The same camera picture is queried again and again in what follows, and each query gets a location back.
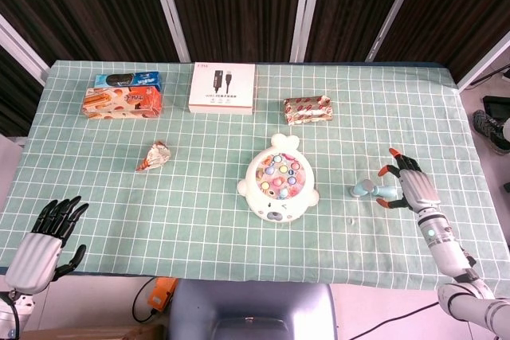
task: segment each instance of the robotic hand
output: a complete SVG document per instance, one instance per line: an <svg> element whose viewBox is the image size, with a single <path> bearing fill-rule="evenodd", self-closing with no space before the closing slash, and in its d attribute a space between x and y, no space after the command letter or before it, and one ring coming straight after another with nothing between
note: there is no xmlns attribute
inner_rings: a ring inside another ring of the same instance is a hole
<svg viewBox="0 0 510 340"><path fill-rule="evenodd" d="M386 165L378 176L392 173L402 187L402 199L377 202L387 209L407 207L417 214L418 227L429 246L439 271L456 283L438 288L443 311L461 321L483 326L504 339L510 339L510 304L494 299L494 294L473 270L476 261L459 245L446 216L439 211L441 203L435 188L418 163L395 149L390 149L397 165Z"/></svg>
<svg viewBox="0 0 510 340"><path fill-rule="evenodd" d="M68 264L57 267L62 248L67 243L85 203L74 209L81 197L71 201L51 201L39 214L31 233L27 233L6 273L10 292L0 297L0 339L19 338L32 314L31 295L44 291L51 282L69 274L80 264L86 246L78 247Z"/></svg>

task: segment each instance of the white box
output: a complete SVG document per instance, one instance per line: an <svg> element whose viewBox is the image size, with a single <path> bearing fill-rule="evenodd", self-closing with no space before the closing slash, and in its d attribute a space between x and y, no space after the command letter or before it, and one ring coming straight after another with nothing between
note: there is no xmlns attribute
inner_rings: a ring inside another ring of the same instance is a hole
<svg viewBox="0 0 510 340"><path fill-rule="evenodd" d="M255 64L195 63L188 107L193 113L253 114Z"/></svg>

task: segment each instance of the orange fingertip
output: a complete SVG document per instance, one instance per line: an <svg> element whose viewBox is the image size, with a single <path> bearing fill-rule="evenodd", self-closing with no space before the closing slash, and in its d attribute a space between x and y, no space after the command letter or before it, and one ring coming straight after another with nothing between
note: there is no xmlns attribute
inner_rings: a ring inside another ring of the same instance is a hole
<svg viewBox="0 0 510 340"><path fill-rule="evenodd" d="M379 177L382 177L384 174L386 174L388 172L388 165L384 166L378 173L377 175Z"/></svg>
<svg viewBox="0 0 510 340"><path fill-rule="evenodd" d="M390 154L393 155L394 157L401 155L400 152L398 150L394 149L393 147L390 148Z"/></svg>
<svg viewBox="0 0 510 340"><path fill-rule="evenodd" d="M382 207L384 207L385 209L389 209L390 206L388 205L388 201L385 201L383 200L382 198L377 198L375 200L377 203L379 203Z"/></svg>

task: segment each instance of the white seal-shaped toy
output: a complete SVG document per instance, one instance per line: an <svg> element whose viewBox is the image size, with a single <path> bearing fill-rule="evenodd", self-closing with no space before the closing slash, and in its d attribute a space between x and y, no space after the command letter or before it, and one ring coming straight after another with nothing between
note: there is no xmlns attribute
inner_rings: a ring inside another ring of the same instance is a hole
<svg viewBox="0 0 510 340"><path fill-rule="evenodd" d="M239 194L260 218L291 222L319 201L312 167L297 151L299 144L295 135L275 134L272 146L252 160L246 178L237 184Z"/></svg>

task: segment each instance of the crumpled foil wrapper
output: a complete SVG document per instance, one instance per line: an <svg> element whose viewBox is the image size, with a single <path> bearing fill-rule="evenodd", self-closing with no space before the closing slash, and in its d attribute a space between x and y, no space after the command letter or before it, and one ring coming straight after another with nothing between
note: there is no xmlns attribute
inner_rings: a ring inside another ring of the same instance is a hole
<svg viewBox="0 0 510 340"><path fill-rule="evenodd" d="M161 167L163 164L170 159L170 151L167 146L158 141L152 145L151 149L147 153L147 157L139 164L136 171L143 171L149 169L155 169Z"/></svg>
<svg viewBox="0 0 510 340"><path fill-rule="evenodd" d="M333 119L331 99L326 96L285 99L284 113L288 125L331 121Z"/></svg>

